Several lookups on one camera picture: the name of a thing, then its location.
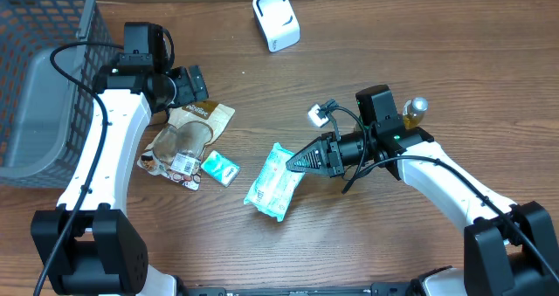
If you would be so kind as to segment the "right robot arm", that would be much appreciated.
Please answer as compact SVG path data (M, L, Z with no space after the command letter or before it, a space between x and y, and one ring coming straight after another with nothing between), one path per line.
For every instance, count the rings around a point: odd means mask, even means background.
M464 239L464 266L446 266L408 283L375 283L373 295L556 295L558 241L549 213L537 202L518 204L497 194L454 162L418 124L423 98L397 110L386 85L355 95L356 131L322 134L286 163L288 170L343 176L352 186L385 168L418 190L453 223Z

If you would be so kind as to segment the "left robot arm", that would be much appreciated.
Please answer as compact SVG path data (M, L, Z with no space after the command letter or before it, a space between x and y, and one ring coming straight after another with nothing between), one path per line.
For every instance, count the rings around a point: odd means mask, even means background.
M156 270L126 215L135 152L153 114L207 100L198 66L175 66L174 43L158 24L127 22L124 43L86 86L53 68L93 97L93 119L78 165L55 209L38 210L31 236L43 262L34 288L58 295L186 295L177 276Z

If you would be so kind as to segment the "brown white snack bag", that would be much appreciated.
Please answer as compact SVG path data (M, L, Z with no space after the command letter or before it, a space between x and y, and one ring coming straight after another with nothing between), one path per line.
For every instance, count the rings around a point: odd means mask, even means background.
M136 161L152 176L198 190L204 151L224 132L235 110L205 100L173 108L168 122Z

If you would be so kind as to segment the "teal white tissue packet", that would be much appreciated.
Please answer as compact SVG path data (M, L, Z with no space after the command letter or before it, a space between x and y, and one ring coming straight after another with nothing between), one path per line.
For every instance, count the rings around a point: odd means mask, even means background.
M232 183L240 171L240 167L235 162L224 157L216 150L211 151L202 162L201 169L225 187Z

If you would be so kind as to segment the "yellow dish soap bottle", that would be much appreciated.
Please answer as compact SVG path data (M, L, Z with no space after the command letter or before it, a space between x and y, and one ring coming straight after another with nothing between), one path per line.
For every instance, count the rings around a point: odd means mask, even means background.
M403 108L403 121L406 129L416 127L424 118L429 104L426 98L416 97L408 100Z

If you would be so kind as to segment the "teal tissue pack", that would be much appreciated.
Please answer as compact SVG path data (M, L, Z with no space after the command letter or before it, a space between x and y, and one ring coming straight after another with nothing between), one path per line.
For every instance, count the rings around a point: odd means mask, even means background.
M275 218L278 223L284 220L293 193L304 177L304 173L286 168L286 162L293 156L293 152L283 148L278 142L274 143L244 199L244 204L255 206L258 211Z

